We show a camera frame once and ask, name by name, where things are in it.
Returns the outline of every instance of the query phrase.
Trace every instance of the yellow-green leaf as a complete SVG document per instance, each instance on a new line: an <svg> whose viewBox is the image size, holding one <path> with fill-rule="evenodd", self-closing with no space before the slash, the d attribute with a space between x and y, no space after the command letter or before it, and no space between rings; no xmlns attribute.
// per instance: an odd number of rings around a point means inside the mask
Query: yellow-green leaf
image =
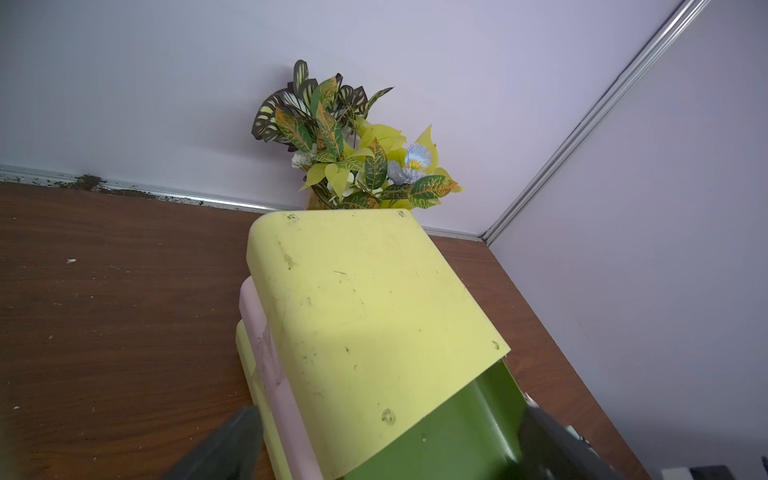
<svg viewBox="0 0 768 480"><path fill-rule="evenodd" d="M323 83L317 85L317 88L312 92L312 99L310 101L310 111L312 115L316 116L317 107L322 105L326 111L333 106L333 101L336 98L336 92L339 90L339 82L336 77L331 77Z"/></svg>
<svg viewBox="0 0 768 480"><path fill-rule="evenodd" d="M298 118L287 114L282 108L275 111L275 122L277 127L283 132L290 143L303 152L312 150L312 134L307 130L306 125Z"/></svg>
<svg viewBox="0 0 768 480"><path fill-rule="evenodd" d="M323 136L323 142L326 149L333 154L335 158L342 156L344 152L344 137L341 133L341 127L331 114L326 112L323 104L317 106L317 127L320 135Z"/></svg>
<svg viewBox="0 0 768 480"><path fill-rule="evenodd" d="M349 179L349 169L341 168L337 164L327 164L325 166L325 174L326 178L328 178L328 185L330 185L337 197L341 197L346 189L346 181Z"/></svg>
<svg viewBox="0 0 768 480"><path fill-rule="evenodd" d="M366 157L365 183L368 190L380 188L386 181L386 154L381 144L374 138L370 144L372 157Z"/></svg>
<svg viewBox="0 0 768 480"><path fill-rule="evenodd" d="M437 145L432 141L432 125L429 125L424 132L416 139L417 144L424 145L432 152L432 164L429 168L424 169L427 174L434 172L437 169Z"/></svg>
<svg viewBox="0 0 768 480"><path fill-rule="evenodd" d="M451 178L451 176L449 175L449 173L447 171L445 171L445 168L443 168L443 167L437 167L435 169L435 171L432 172L432 174L433 175L442 175L443 177L445 177L445 178L447 178L449 180L453 180ZM460 187L458 184L456 184L456 186L451 189L451 193L452 194L457 194L459 192L463 192L464 190L465 190L464 187Z"/></svg>
<svg viewBox="0 0 768 480"><path fill-rule="evenodd" d="M321 181L323 181L323 178L325 177L326 177L325 164L314 164L312 167L310 167L309 170L306 171L306 182L304 183L304 186L301 187L299 191L320 183Z"/></svg>
<svg viewBox="0 0 768 480"><path fill-rule="evenodd" d="M396 161L400 164L400 167L406 164L406 154L408 151L405 148L398 148L396 150L393 150L389 152L386 155L387 161Z"/></svg>

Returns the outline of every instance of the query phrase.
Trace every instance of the yellow lid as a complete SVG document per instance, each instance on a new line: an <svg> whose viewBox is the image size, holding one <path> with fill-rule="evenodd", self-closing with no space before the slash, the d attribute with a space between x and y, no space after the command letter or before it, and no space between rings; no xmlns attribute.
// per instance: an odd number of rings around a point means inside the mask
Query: yellow lid
<svg viewBox="0 0 768 480"><path fill-rule="evenodd" d="M407 210L267 214L247 260L325 478L509 351Z"/></svg>

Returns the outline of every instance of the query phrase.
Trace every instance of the stain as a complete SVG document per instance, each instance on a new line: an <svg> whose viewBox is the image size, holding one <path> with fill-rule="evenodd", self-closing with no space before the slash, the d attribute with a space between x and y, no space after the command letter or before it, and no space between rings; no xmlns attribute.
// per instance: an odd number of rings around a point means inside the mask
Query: stain
<svg viewBox="0 0 768 480"><path fill-rule="evenodd" d="M382 422L387 425L393 425L395 423L395 413L390 409L384 409L382 412Z"/></svg>
<svg viewBox="0 0 768 480"><path fill-rule="evenodd" d="M287 263L288 270L292 269L296 265L296 262L293 261L293 258L285 252L283 252L283 261Z"/></svg>

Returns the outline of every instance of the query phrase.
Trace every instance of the artificial plant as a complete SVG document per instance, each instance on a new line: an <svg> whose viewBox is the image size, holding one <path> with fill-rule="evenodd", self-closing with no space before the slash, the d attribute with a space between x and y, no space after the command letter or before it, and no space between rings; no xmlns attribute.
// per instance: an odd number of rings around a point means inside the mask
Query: artificial plant
<svg viewBox="0 0 768 480"><path fill-rule="evenodd" d="M408 149L395 128L371 124L371 106L392 88L370 99L363 87L342 85L336 74L318 84L304 60L293 81L271 94L253 121L257 140L288 145L291 164L306 172L320 208L429 208L450 192L464 190L445 169L427 127Z"/></svg>

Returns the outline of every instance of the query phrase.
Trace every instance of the pink plastic piece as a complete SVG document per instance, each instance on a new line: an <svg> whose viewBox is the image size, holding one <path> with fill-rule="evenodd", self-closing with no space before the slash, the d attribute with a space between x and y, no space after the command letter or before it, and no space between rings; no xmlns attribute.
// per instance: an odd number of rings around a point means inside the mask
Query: pink plastic piece
<svg viewBox="0 0 768 480"><path fill-rule="evenodd" d="M306 434L299 407L296 406L296 398L270 335L259 294L251 277L248 277L240 288L240 315L243 317L248 341L256 357L259 379L275 418L291 476L293 480L322 480L323 475L320 474L320 466L317 465L310 437Z"/></svg>

